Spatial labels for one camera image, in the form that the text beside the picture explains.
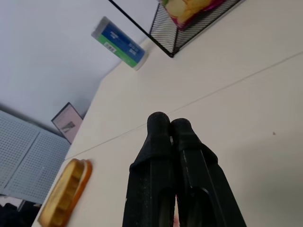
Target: black wire basket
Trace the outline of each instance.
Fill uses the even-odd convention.
[[[224,16],[243,0],[226,0],[216,8],[207,12],[202,12],[195,16],[183,30],[177,28],[165,8],[159,4],[149,33],[139,26],[137,22],[125,13],[113,0],[109,1],[154,43],[156,43],[169,57],[173,58],[189,41],[209,28],[219,18]]]

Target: blue and green label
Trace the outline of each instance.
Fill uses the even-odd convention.
[[[113,23],[107,25],[97,40],[132,68],[137,65],[145,53]]]

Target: colorful packaging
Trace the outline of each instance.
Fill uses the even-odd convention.
[[[138,70],[147,58],[145,50],[107,17],[101,19],[91,36],[135,70]]]
[[[225,0],[161,0],[160,2],[179,29],[201,11],[211,10]]]

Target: white wall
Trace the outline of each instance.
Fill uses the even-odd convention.
[[[117,3],[149,30],[156,0]],[[119,63],[90,36],[103,16],[135,41],[145,38],[107,0],[0,0],[0,105],[52,129],[67,102],[83,114]]]

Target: snack bag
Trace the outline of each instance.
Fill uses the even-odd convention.
[[[208,11],[225,0],[161,0],[160,2],[177,25],[183,29],[201,11]]]

